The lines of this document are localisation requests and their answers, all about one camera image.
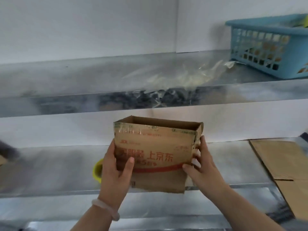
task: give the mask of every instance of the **blue plastic basket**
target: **blue plastic basket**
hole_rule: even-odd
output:
[[[282,79],[308,76],[308,28],[288,27],[307,14],[237,19],[231,26],[231,58]]]

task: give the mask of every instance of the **bracelet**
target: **bracelet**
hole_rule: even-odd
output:
[[[93,199],[91,203],[92,205],[98,206],[102,209],[106,209],[112,216],[113,221],[118,221],[120,219],[120,214],[116,210],[114,210],[112,207],[105,204],[103,201],[99,199]]]

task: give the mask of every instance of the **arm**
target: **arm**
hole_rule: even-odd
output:
[[[210,199],[236,231],[284,231],[284,229],[252,206],[246,199],[232,190],[216,168],[208,151],[204,136],[199,148],[201,156],[194,155],[201,167],[183,165],[200,191]]]
[[[134,158],[129,158],[122,172],[116,169],[115,145],[111,142],[103,161],[102,183],[98,199],[118,210],[124,200],[132,177]],[[71,231],[107,231],[112,217],[105,209],[92,205]]]

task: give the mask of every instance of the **red stripe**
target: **red stripe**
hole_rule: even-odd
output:
[[[175,164],[167,167],[157,167],[157,168],[134,168],[134,173],[152,173],[152,172],[168,172],[181,169],[184,163]]]

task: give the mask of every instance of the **yellow tape roll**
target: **yellow tape roll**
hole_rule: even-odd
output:
[[[103,159],[99,160],[93,168],[93,178],[99,183],[102,182]]]

